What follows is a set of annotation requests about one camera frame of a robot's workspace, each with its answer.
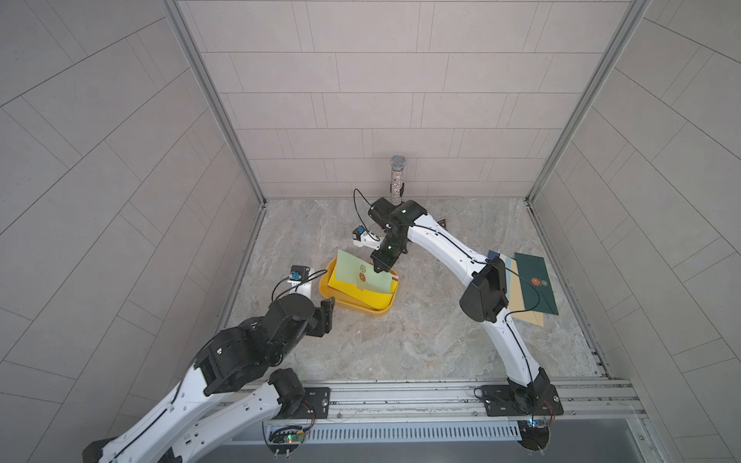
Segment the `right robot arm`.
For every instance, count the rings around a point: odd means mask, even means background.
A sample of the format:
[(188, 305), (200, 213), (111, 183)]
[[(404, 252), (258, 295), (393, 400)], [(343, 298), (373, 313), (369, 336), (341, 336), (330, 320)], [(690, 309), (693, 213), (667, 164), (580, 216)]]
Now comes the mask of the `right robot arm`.
[(509, 270), (498, 256), (484, 256), (442, 228), (414, 201), (392, 204), (380, 198), (370, 204), (368, 216), (385, 237), (374, 242), (370, 231), (356, 231), (353, 242), (372, 248), (374, 271), (391, 271), (413, 243), (444, 264), (464, 285), (459, 307), (482, 324), (499, 352), (508, 375), (509, 402), (516, 410), (533, 414), (545, 402), (551, 386), (544, 368), (528, 351), (511, 319), (507, 298)]

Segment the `light green envelope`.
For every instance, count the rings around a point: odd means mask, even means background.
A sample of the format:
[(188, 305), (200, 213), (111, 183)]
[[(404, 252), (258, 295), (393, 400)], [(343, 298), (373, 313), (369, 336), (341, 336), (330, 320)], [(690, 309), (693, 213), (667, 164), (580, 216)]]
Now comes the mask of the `light green envelope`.
[(363, 291), (390, 293), (393, 275), (386, 271), (376, 272), (373, 264), (339, 250), (335, 265), (335, 279)]

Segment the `yellow envelope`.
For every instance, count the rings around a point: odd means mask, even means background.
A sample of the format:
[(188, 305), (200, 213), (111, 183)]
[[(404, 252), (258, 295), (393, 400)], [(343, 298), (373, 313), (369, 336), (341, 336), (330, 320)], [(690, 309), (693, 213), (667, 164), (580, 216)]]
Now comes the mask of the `yellow envelope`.
[(349, 297), (370, 306), (374, 310), (381, 310), (386, 306), (389, 306), (392, 302), (394, 295), (398, 289), (399, 278), (397, 275), (392, 275), (390, 280), (390, 288), (385, 291), (376, 291), (375, 289), (364, 289), (364, 287), (358, 287), (353, 283), (347, 283), (338, 279), (337, 271), (334, 270), (329, 280), (329, 287), (337, 289)]

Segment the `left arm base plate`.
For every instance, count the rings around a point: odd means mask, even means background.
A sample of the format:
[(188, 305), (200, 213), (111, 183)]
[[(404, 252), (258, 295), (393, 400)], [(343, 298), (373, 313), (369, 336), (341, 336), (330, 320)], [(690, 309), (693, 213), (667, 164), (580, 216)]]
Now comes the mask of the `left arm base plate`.
[(302, 399), (283, 407), (275, 420), (324, 420), (329, 414), (331, 392), (329, 387), (306, 388)]

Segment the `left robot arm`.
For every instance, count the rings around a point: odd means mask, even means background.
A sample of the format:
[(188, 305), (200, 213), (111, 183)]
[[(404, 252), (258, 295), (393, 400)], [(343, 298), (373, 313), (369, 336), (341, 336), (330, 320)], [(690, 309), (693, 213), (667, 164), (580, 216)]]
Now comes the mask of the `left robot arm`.
[(331, 331), (334, 307), (334, 298), (315, 305), (290, 293), (220, 331), (160, 403), (120, 436), (90, 443), (83, 461), (197, 462), (253, 424), (294, 417), (305, 389), (280, 364), (304, 337)]

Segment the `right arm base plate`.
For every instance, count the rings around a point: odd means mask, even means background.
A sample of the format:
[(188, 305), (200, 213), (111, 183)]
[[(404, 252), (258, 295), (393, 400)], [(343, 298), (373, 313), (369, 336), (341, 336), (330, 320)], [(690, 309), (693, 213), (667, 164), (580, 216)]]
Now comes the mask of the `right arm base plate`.
[(552, 384), (535, 395), (516, 384), (484, 385), (474, 389), (474, 396), (484, 404), (488, 417), (563, 415), (560, 396)]

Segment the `yellow storage tray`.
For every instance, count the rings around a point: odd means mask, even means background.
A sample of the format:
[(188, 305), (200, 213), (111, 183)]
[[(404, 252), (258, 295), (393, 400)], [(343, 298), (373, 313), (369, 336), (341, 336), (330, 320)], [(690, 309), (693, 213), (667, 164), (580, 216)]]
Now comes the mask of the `yellow storage tray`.
[(327, 273), (320, 279), (320, 295), (324, 299), (335, 298), (337, 306), (376, 318), (385, 316), (391, 310), (399, 288), (399, 274), (395, 270), (391, 271), (391, 292), (384, 294), (362, 291), (353, 285), (339, 282), (335, 277), (336, 263), (337, 259), (331, 260), (326, 267)]

